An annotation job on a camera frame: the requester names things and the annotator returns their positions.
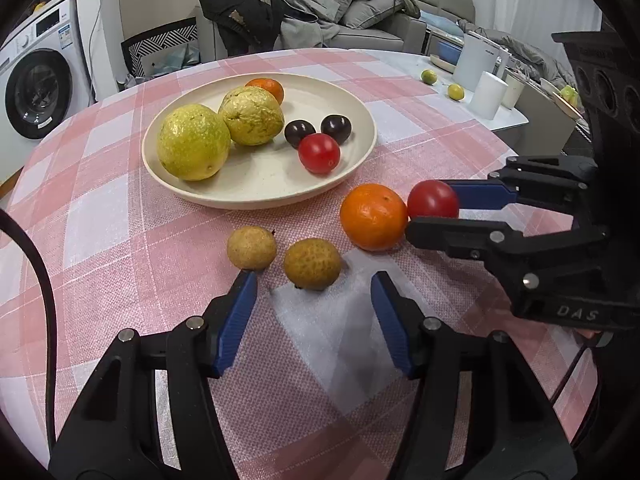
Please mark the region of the white paper roll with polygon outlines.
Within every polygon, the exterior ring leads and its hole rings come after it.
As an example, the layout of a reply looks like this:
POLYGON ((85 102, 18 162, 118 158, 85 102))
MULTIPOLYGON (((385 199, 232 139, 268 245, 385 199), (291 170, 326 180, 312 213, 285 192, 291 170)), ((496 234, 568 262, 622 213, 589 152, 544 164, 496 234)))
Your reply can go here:
POLYGON ((506 95, 508 85, 499 77, 484 72, 480 76, 469 110, 480 118, 493 120, 506 95))

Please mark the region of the green lime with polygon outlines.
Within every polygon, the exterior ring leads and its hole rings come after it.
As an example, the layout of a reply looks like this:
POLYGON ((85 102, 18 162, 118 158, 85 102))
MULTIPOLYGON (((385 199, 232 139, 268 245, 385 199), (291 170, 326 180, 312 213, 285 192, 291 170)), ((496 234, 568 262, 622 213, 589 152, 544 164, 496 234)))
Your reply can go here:
POLYGON ((438 81, 438 76, 434 72, 434 70, 424 70, 421 73, 421 80, 424 82, 424 84, 429 84, 430 86, 432 86, 438 81))

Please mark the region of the yellow lemon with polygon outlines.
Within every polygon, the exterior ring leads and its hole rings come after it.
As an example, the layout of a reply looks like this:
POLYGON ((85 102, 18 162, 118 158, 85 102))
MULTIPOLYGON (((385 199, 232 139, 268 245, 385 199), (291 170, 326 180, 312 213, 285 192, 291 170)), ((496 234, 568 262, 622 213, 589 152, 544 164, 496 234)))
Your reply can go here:
POLYGON ((465 91, 460 84, 450 84, 447 89, 447 94, 450 99, 457 102, 462 101, 465 97, 465 91))

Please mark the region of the cream round plate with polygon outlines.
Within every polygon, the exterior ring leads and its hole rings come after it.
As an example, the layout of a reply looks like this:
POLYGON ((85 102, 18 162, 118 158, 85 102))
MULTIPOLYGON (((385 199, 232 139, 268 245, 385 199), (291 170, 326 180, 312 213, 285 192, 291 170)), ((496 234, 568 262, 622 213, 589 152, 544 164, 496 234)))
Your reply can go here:
POLYGON ((188 202, 253 210, 295 204, 346 180, 373 151, 378 132, 360 99, 335 84, 273 74, 278 102, 236 75, 203 84, 168 104, 149 125, 141 156, 151 177, 188 202), (283 129, 294 119, 319 127, 346 117, 352 132, 316 154, 318 138, 294 148, 283 129))

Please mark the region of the dark plum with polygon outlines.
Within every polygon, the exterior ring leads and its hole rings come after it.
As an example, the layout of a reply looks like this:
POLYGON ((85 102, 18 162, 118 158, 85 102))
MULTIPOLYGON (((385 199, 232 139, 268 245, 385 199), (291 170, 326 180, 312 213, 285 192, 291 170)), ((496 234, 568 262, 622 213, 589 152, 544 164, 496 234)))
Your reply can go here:
POLYGON ((314 134, 315 132, 316 128, 314 128, 310 122, 303 119, 295 119, 285 126, 284 137, 285 140, 288 141, 288 144, 297 150, 303 138, 306 138, 306 136, 314 134))
POLYGON ((321 132, 343 145, 352 134, 352 122, 343 115, 329 115, 322 119, 321 132))

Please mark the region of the red tomato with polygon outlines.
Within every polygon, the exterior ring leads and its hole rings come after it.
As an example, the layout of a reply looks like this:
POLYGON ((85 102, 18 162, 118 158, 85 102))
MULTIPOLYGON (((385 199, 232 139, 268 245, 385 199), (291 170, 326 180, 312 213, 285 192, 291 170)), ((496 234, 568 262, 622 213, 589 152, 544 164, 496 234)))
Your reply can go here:
POLYGON ((340 146, 325 133, 305 136, 297 151, 300 162, 312 174, 330 174, 341 160, 340 146))
POLYGON ((447 183, 426 180, 417 183, 407 200, 410 219, 419 217, 457 218, 459 199, 447 183))

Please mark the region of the dark plum on plate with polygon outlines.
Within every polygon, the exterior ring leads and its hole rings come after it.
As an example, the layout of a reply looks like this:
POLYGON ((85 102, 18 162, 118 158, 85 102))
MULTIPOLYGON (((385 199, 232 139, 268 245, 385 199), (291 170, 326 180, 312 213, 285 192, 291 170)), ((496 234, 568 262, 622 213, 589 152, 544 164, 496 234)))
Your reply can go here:
POLYGON ((329 115, 322 119, 321 132, 343 145, 352 134, 352 122, 343 115, 329 115))

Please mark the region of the smooth yellow guava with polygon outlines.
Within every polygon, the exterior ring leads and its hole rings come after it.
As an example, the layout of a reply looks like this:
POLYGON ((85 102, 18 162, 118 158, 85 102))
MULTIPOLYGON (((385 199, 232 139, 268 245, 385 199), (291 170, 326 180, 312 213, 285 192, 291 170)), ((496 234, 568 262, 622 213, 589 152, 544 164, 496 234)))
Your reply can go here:
POLYGON ((162 166, 185 181, 213 177, 224 166, 230 148, 227 125, 203 104, 188 104, 173 110, 163 120, 156 141, 162 166))

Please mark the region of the brown longan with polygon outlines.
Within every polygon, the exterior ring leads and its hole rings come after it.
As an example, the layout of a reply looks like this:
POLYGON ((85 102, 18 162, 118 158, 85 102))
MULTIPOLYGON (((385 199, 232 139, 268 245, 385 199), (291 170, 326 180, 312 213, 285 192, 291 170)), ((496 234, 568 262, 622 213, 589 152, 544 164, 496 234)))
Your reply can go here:
POLYGON ((270 231, 261 226, 242 226, 228 238, 229 261, 241 270, 261 271, 268 268, 277 255, 277 242, 270 231))
POLYGON ((336 247, 327 240, 306 238, 288 248, 283 270, 295 287, 323 290, 340 276, 342 259, 336 247))

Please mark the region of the rough yellow guava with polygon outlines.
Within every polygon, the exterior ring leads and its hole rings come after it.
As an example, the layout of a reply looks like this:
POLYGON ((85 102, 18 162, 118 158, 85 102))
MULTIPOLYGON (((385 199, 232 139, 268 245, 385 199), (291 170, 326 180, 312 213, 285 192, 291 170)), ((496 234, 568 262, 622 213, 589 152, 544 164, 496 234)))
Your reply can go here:
POLYGON ((262 88, 230 90, 222 99, 218 115, 229 128, 232 141, 245 146, 266 144, 284 127, 280 104, 262 88))

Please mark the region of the brown longan left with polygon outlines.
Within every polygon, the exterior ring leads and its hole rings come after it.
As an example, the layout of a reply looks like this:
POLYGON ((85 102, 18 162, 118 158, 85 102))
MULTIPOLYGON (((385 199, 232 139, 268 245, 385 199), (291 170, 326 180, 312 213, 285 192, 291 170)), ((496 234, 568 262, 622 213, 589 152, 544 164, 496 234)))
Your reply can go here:
POLYGON ((241 270, 261 271, 268 268, 277 255, 277 242, 270 231, 261 226, 242 226, 228 238, 229 261, 241 270))

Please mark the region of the brown longan right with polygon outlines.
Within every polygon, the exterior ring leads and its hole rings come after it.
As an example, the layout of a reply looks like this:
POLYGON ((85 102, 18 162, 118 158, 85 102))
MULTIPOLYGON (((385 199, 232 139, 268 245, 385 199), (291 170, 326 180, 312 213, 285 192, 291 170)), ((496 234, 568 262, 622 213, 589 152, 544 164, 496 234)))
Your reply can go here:
POLYGON ((323 290, 340 276, 342 259, 336 247, 327 240, 306 238, 288 248, 283 270, 295 287, 323 290))

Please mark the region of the black jacket on sofa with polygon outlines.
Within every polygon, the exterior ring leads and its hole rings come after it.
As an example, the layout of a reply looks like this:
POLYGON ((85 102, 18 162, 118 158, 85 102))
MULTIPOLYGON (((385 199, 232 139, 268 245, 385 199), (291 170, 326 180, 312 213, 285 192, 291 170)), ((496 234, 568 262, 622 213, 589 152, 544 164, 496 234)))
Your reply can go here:
POLYGON ((285 14, 283 0, 198 0, 218 27, 228 55, 271 51, 285 14))

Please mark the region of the large orange tangerine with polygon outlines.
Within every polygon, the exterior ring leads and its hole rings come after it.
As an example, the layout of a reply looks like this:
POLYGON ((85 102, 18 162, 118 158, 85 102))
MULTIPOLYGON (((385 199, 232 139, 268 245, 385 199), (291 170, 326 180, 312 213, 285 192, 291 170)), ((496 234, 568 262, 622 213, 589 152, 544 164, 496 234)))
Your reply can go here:
POLYGON ((405 202, 382 184, 360 184, 341 203, 340 221, 346 236, 366 252, 385 252, 398 245, 408 220, 405 202))

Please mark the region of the small orange on plate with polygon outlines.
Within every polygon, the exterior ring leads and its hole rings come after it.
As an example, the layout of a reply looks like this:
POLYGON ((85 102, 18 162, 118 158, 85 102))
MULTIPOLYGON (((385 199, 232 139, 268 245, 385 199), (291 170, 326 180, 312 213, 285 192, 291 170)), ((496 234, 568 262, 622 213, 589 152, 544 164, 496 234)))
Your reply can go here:
POLYGON ((245 84, 247 87, 262 88, 268 91, 279 104, 284 100, 284 88, 279 81, 272 78, 254 78, 245 84))

